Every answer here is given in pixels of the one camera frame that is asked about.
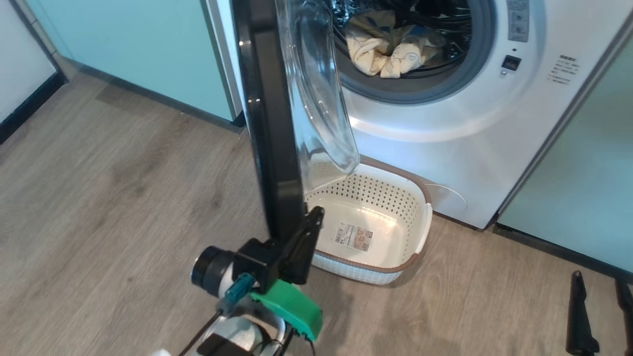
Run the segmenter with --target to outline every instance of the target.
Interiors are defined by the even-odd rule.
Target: laundry basket
[[[421,178],[367,157],[306,201],[325,209],[312,264],[371,284],[390,283],[414,263],[433,216]]]

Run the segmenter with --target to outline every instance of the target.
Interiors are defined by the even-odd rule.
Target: washing machine door
[[[303,210],[297,207],[304,191],[345,178],[360,156],[334,61],[328,2],[233,0],[232,7],[244,113],[275,234],[283,215]]]

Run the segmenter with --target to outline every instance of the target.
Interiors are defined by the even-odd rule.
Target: wooden floor
[[[189,281],[198,253],[265,237],[250,150],[107,79],[59,90],[0,148],[0,355],[179,352],[215,304]],[[394,284],[315,269],[304,290],[325,317],[318,355],[566,355],[578,268],[434,217]],[[600,355],[623,355],[613,280],[581,270]]]

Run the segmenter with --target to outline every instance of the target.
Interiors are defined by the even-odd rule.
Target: green plastic part
[[[317,340],[323,327],[321,309],[297,287],[278,279],[266,294],[251,292],[251,298],[292,325],[300,335]]]

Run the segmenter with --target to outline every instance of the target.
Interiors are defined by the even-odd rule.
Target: light blue cabinet door
[[[633,272],[633,41],[499,222]]]
[[[63,56],[235,118],[199,0],[27,2]]]

